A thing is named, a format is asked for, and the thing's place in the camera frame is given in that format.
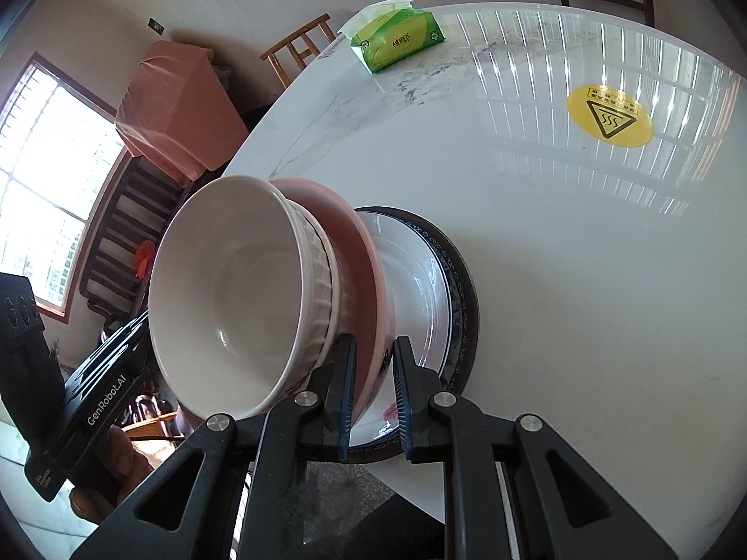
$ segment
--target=glossy tabletop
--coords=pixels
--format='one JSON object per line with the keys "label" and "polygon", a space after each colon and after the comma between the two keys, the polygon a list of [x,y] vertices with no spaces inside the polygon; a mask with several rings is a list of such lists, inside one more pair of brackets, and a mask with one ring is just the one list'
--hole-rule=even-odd
{"label": "glossy tabletop", "polygon": [[[465,395],[544,417],[682,559],[700,558],[747,488],[743,80],[602,14],[432,10],[446,43],[374,76],[331,44],[227,174],[310,178],[441,228],[479,295]],[[581,130],[566,99],[584,84],[637,98],[653,139]],[[440,465],[369,468],[443,518]]]}

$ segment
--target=window pane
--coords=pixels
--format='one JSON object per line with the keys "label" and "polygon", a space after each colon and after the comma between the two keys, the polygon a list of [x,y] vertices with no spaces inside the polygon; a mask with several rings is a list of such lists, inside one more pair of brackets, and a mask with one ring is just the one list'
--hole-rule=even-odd
{"label": "window pane", "polygon": [[60,86],[21,149],[14,177],[87,219],[121,151],[114,124]]}
{"label": "window pane", "polygon": [[18,95],[0,130],[0,168],[6,172],[16,166],[36,118],[56,88],[55,78],[41,69],[35,69]]}
{"label": "window pane", "polygon": [[71,270],[84,224],[10,181],[0,210],[0,269],[25,275],[35,295],[64,305]]}

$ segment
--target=hot surface warning symbol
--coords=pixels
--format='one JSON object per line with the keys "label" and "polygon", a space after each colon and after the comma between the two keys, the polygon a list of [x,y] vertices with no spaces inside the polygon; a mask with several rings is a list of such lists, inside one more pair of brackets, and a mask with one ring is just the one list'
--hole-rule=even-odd
{"label": "hot surface warning symbol", "polygon": [[609,86],[579,86],[568,98],[568,110],[586,132],[613,145],[639,147],[654,136],[654,125],[644,107]]}

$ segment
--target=pink cloth cover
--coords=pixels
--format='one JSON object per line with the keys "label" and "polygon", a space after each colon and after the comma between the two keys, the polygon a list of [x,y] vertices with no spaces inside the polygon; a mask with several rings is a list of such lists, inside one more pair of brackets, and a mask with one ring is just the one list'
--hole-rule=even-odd
{"label": "pink cloth cover", "polygon": [[182,187],[234,156],[249,136],[211,66],[210,50],[155,42],[117,111],[133,156],[148,158]]}

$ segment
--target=green tissue package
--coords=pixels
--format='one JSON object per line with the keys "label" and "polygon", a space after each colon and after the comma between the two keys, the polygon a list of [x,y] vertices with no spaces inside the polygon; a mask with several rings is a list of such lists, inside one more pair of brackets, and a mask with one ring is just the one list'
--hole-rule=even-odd
{"label": "green tissue package", "polygon": [[387,0],[365,7],[342,26],[350,48],[371,73],[444,41],[432,12],[411,0]]}

